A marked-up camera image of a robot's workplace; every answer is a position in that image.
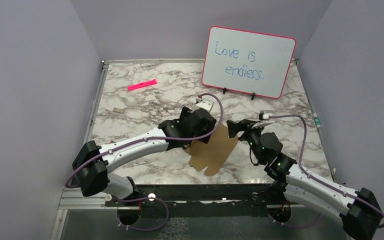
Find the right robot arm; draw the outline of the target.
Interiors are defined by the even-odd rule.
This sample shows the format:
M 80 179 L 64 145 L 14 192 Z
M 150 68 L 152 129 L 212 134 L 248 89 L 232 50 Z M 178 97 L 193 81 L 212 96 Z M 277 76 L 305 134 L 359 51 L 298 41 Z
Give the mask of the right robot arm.
M 303 205 L 331 218 L 355 240 L 373 239 L 381 225 L 382 211 L 374 193 L 367 189 L 355 190 L 328 180 L 282 153 L 283 144 L 273 132 L 263 132 L 270 122 L 243 119 L 228 120 L 228 135 L 242 135 L 257 165 L 274 182 L 268 190 L 269 199 L 280 204 L 284 200 Z

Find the brown cardboard box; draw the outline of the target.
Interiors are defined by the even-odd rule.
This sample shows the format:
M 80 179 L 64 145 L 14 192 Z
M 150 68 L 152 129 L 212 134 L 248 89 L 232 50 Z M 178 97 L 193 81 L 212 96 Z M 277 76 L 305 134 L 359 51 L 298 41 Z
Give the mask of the brown cardboard box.
M 238 144 L 238 137 L 229 137 L 228 127 L 221 124 L 208 143 L 193 141 L 184 151 L 190 155 L 189 165 L 206 176 L 216 175 Z

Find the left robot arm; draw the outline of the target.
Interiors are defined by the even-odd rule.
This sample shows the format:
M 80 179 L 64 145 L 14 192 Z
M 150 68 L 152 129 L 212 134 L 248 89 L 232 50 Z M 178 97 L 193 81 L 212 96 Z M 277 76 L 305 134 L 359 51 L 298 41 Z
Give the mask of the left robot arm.
M 118 196 L 124 205 L 132 205 L 137 200 L 133 180 L 110 174 L 151 154 L 183 148 L 193 141 L 208 143 L 217 122 L 211 110 L 208 103 L 193 109 L 183 107 L 178 119 L 165 120 L 142 135 L 104 145 L 93 140 L 84 143 L 72 163 L 77 187 L 84 197 L 108 193 Z

